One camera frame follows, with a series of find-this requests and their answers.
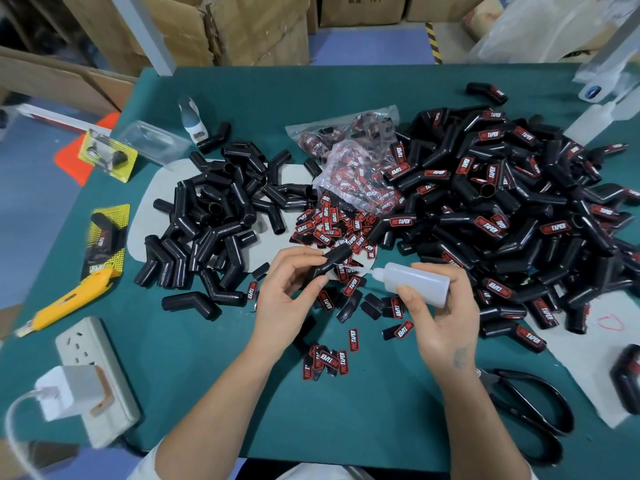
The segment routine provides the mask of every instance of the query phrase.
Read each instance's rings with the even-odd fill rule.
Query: person
[[[322,251],[307,247],[287,248],[277,254],[262,283],[255,326],[246,347],[187,416],[140,462],[129,480],[228,478],[272,367],[297,336],[329,278],[318,276],[297,298],[291,296],[300,289],[309,267],[325,261]],[[479,311],[466,272],[452,264],[412,266],[451,279],[447,304],[435,317],[415,290],[409,286],[397,288],[415,323],[420,356],[442,389],[451,478],[534,479],[476,373]],[[345,469],[342,476],[335,471],[318,475],[322,467],[342,468],[303,463],[282,478],[354,478]]]

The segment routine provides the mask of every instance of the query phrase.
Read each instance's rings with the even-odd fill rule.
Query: person's left hand
[[[327,276],[311,281],[296,299],[311,266],[326,262],[323,252],[306,246],[281,250],[273,259],[260,287],[255,326],[248,348],[258,350],[263,360],[275,363],[296,338],[318,293],[327,284]]]

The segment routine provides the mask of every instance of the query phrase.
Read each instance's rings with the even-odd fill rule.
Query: power strip
[[[93,448],[105,448],[140,419],[133,397],[104,327],[97,317],[87,317],[56,338],[62,365],[97,365],[111,387],[113,398],[94,414],[82,415]]]

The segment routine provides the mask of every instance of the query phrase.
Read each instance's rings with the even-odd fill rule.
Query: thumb
[[[328,282],[328,276],[322,275],[316,277],[316,279],[311,281],[306,288],[302,290],[302,293],[300,293],[300,296],[297,297],[294,302],[298,303],[300,306],[304,306],[305,311],[308,311],[311,306],[313,306],[314,301],[318,297],[320,291],[322,291],[322,288],[324,288]]]
[[[427,305],[418,292],[405,285],[398,286],[397,292],[404,302],[404,306],[406,306],[406,309],[409,311],[415,326],[425,330],[433,330],[435,328],[435,322]]]

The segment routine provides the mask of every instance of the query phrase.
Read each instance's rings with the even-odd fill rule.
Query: small glue bottle with white label
[[[419,269],[401,266],[392,262],[387,263],[384,267],[375,269],[356,266],[349,266],[349,268],[362,273],[370,273],[373,279],[384,283],[385,289],[391,293],[397,293],[398,286],[407,285],[418,291],[428,305],[443,308],[447,300],[450,281],[448,276],[420,271]]]

